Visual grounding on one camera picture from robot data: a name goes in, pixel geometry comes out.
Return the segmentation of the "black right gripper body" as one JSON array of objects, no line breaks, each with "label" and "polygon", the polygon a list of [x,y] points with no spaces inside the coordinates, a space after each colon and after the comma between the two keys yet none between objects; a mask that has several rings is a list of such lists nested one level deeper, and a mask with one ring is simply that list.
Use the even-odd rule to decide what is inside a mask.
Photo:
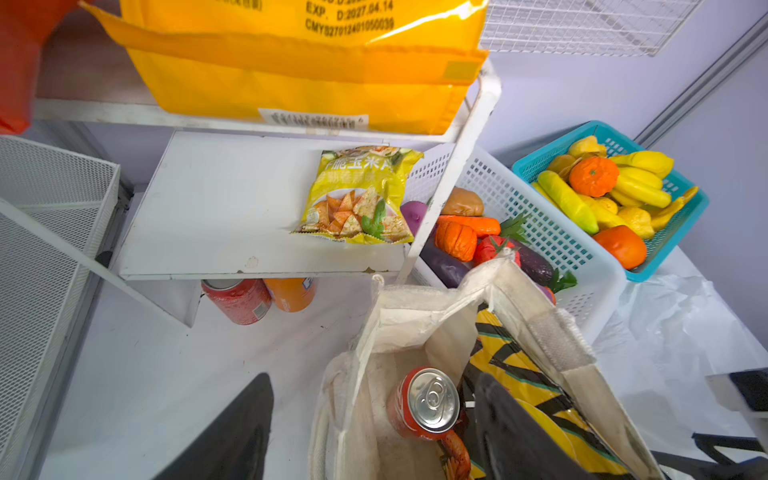
[{"label": "black right gripper body", "polygon": [[710,461],[658,451],[651,451],[651,453],[659,465],[687,474],[693,479],[767,479],[765,457],[736,462],[718,450],[718,447],[724,447],[766,453],[757,438],[693,433],[692,439],[696,447],[707,455]]}]

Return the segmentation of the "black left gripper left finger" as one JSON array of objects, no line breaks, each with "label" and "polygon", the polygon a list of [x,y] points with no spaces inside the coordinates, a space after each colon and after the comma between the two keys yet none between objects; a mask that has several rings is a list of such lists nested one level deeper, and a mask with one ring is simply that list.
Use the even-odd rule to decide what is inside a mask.
[{"label": "black left gripper left finger", "polygon": [[265,470],[274,393],[258,374],[158,479],[261,479]]}]

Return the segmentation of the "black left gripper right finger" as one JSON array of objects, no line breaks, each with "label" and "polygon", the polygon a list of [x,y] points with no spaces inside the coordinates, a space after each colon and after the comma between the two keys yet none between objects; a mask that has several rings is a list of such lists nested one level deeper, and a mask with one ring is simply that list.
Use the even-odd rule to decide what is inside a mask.
[{"label": "black left gripper right finger", "polygon": [[489,479],[592,479],[488,373],[475,381],[476,437]]}]

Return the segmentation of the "black yellow Lays chips bag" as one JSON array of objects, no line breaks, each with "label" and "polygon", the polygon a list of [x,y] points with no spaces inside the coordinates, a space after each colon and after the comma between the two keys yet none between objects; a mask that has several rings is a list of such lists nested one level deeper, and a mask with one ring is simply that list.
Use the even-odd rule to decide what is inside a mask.
[{"label": "black yellow Lays chips bag", "polygon": [[497,315],[483,307],[477,314],[465,309],[457,317],[478,332],[464,371],[465,381],[474,374],[491,374],[584,470],[600,479],[633,477],[565,390],[522,349]]}]

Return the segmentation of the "white plastic grocery bag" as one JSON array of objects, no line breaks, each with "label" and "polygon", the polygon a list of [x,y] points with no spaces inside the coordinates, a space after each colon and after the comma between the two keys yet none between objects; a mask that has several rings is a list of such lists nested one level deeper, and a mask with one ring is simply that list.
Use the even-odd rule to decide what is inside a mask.
[{"label": "white plastic grocery bag", "polygon": [[649,280],[627,285],[593,348],[650,449],[700,457],[695,433],[753,434],[706,378],[764,367],[767,352],[680,248]]}]

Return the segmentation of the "canvas floral tote bag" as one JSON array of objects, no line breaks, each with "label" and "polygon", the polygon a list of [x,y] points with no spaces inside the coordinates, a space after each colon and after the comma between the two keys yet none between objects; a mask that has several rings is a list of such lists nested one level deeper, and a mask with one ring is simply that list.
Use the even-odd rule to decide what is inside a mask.
[{"label": "canvas floral tote bag", "polygon": [[659,479],[574,318],[510,258],[387,286],[328,365],[313,479]]}]

